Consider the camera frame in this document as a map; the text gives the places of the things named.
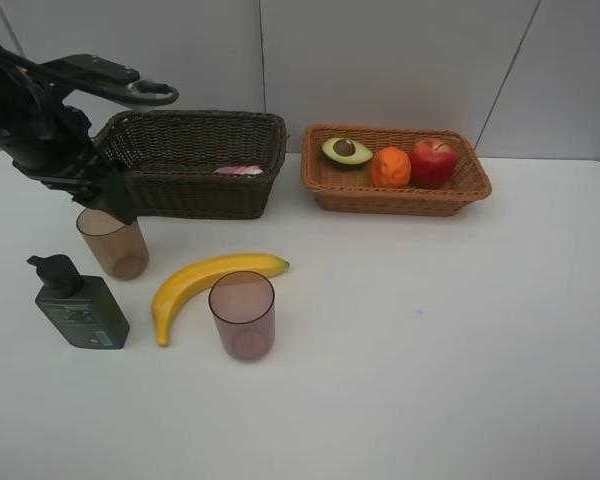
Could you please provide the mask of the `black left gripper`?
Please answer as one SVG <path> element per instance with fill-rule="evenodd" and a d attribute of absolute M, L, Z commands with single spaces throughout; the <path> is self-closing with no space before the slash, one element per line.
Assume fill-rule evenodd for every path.
<path fill-rule="evenodd" d="M 30 179 L 123 224 L 138 216 L 125 177 L 96 150 L 82 117 L 38 84 L 0 84 L 0 148 Z"/>

